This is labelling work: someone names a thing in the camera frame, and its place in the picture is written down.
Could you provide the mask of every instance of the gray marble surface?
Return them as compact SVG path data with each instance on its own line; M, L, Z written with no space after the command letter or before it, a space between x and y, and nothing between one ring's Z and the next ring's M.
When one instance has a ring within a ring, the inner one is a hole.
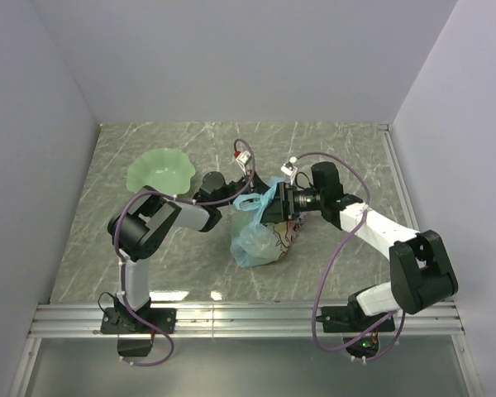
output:
M372 207L404 222L381 132L373 123L330 122L181 122L104 124L93 155L51 302L94 302L103 291L117 289L117 258L107 234L110 217L132 196L126 190L126 171L142 153L179 148L197 169L192 191L209 171L227 180L241 171L232 159L232 142L241 136L252 145L257 170L267 180L281 176L279 168L290 155L328 151L355 167L369 184ZM298 162L302 170L320 157ZM347 192L364 197L359 183L338 167ZM269 300L312 299L328 258L343 238L309 214L288 255L277 263L239 268L231 257L232 208L223 208L222 221L210 232L175 228L153 256L151 296L156 300ZM336 261L324 291L327 299L349 294L389 279L388 262L358 238Z

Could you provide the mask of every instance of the white cable clip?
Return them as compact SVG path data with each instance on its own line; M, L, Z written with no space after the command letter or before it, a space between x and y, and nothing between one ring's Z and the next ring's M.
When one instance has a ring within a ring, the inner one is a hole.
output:
M251 162L251 154L249 151L242 151L235 153L235 161L241 167L242 172L246 175L247 165Z
M295 163L298 159L296 157L290 157L289 161L283 163L281 166L281 172L287 175L290 178L290 184L293 184L296 180L296 174L298 173L298 167L294 167L293 163Z

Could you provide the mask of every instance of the purple cable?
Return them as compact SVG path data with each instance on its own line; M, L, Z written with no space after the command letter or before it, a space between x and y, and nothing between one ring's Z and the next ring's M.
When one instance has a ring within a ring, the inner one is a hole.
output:
M121 264L121 268L120 268L120 279L121 279L121 283L122 283L122 292L123 291L126 291L126 289L125 289L125 287L126 287L126 280L125 280L126 257L124 257L124 255L120 252L119 236L120 236L120 234L122 232L122 225L123 225L123 221L125 220L125 215L126 215L126 213L128 213L128 211L132 207L132 205L137 200L139 200L139 199L141 199L142 197L145 197L145 196L160 196L160 197L163 197L164 199L174 200L175 202L178 202L178 203L186 203L186 204L190 204L190 205L198 205L198 206L201 206L201 207L202 206L208 206L208 205L223 204L223 203L227 203L227 202L235 199L237 196L243 194L250 187L250 184L251 184L252 180L254 179L254 174L255 174L255 156L254 156L254 151L251 149L251 146L248 144L248 142L245 141L242 138L237 138L237 139L234 140L234 143L233 143L234 150L236 150L237 143L242 143L246 147L246 149L250 152L251 161L252 161L252 172L248 176L248 180L246 181L246 184L242 187L242 189L239 190L237 193L233 194L231 197L228 197L228 198L225 198L225 199L222 199L222 200L211 201L211 202L207 202L207 203L194 203L192 200L186 200L186 199L182 199L182 198L176 198L176 199L174 199L174 197L169 196L168 194L163 194L161 192L141 192L141 193L138 193L137 195L135 195L133 198L131 198L129 200L129 202L126 204L126 206L122 210L122 215L119 217L119 219L116 222L116 229L114 231L114 250L116 252L116 255L119 257L119 259L120 259L120 261L122 263ZM122 294L122 297L123 297L123 303L125 304L126 310L131 314L131 316L133 318L135 318L140 323L146 325L150 329L154 330L158 334L160 334L163 337L165 337L165 339L167 339L167 341L170 344L169 353L167 353L167 355L164 358L162 358L161 360L153 361L153 362L134 362L134 361L132 361L132 360L130 360L128 358L124 358L123 361L128 362L128 363L131 363L133 366L157 366L157 365L162 364L162 363L166 362L167 360L169 360L169 358L173 355L173 352L174 352L173 338L171 338L168 333L162 331L161 329L159 329L158 327L156 327L154 324L149 323L148 321L146 321L143 318L141 318L138 314L136 314L136 312L132 309L131 304L129 303L129 301L128 301L127 297L126 297L126 294Z
M340 157L337 157L336 155L331 155L329 153L325 153L323 151L309 151L307 153L303 153L302 155L298 155L297 159L302 159L303 157L307 157L308 155L323 155L325 157L328 157L330 159L333 159L334 161L337 161L338 163L342 164L344 167L346 167L360 182L362 187L365 190L365 203L369 206L371 202L371 192L370 189L368 188L367 184L365 181L362 179L360 174L355 171L350 165L348 165L344 160L342 160ZM316 292L316 297L314 298L314 305L312 306L312 317L311 317L311 331L312 331L312 339L314 340L314 343L316 346L323 350L324 352L338 352L343 349L348 348L349 346L353 345L354 343L357 343L362 337L367 335L368 333L372 332L375 328L377 328L381 323L384 321L390 319L393 317L395 312L387 313L385 316L383 316L380 320L375 322L373 325L371 325L369 328L367 328L365 331L363 331L360 335L357 337L354 337L347 343L344 343L340 346L337 347L327 347L324 346L320 343L320 340L317 337L316 333L316 317L317 317L317 310L320 305L320 300L322 299L322 292L323 292L323 287L325 286L325 283L327 281L327 277L329 276L329 273L331 272L332 265L334 265L334 261L336 258L340 255L341 250L346 246L346 244L349 242L349 240L358 232L358 230L365 224L365 221L367 220L367 211L364 211L362 213L362 218L360 222L349 232L347 235L344 237L344 239L338 244L338 247L334 250L332 253L331 259L327 262L327 266L325 268L325 271L323 272L322 279L320 280L320 284L317 287L317 292ZM403 312L403 316L401 317L400 325L398 326L398 331L395 334L395 337L393 338L393 341L389 344L388 347L386 347L381 353L378 355L371 357L367 359L367 361L372 361L374 359L380 358L387 352L389 352L393 346L395 346L395 343L397 342L398 338L400 337L400 334L403 330L404 326L404 319L406 318L406 313Z

